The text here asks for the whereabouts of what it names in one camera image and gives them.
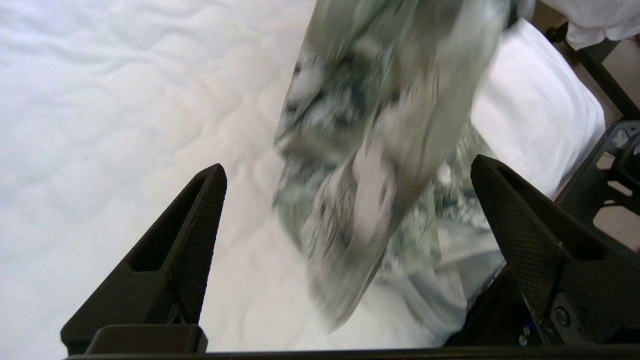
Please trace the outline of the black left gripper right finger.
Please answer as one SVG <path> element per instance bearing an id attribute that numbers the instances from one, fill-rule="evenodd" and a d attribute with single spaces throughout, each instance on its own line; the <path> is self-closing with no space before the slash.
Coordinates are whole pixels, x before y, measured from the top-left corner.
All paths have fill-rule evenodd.
<path id="1" fill-rule="evenodd" d="M 640 346 L 640 255 L 503 162 L 478 155 L 470 177 L 544 344 Z"/>

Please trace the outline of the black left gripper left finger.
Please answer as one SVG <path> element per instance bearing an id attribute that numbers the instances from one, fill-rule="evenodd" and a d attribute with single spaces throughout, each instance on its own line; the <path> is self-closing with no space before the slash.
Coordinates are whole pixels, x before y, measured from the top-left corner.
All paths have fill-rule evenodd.
<path id="1" fill-rule="evenodd" d="M 64 324 L 68 353 L 111 325 L 198 324 L 227 190 L 214 164 L 197 173 Z"/>

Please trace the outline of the green floral button shirt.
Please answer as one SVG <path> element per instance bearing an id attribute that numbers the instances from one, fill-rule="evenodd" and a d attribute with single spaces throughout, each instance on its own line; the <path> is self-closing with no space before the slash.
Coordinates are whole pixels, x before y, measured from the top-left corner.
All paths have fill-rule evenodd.
<path id="1" fill-rule="evenodd" d="M 376 281 L 407 287 L 464 323 L 483 278 L 426 287 L 439 226 L 490 237 L 470 178 L 491 157 L 473 99 L 499 39 L 531 0 L 316 0 L 274 137 L 285 162 L 273 205 L 306 257 L 322 327 L 346 325 Z"/>

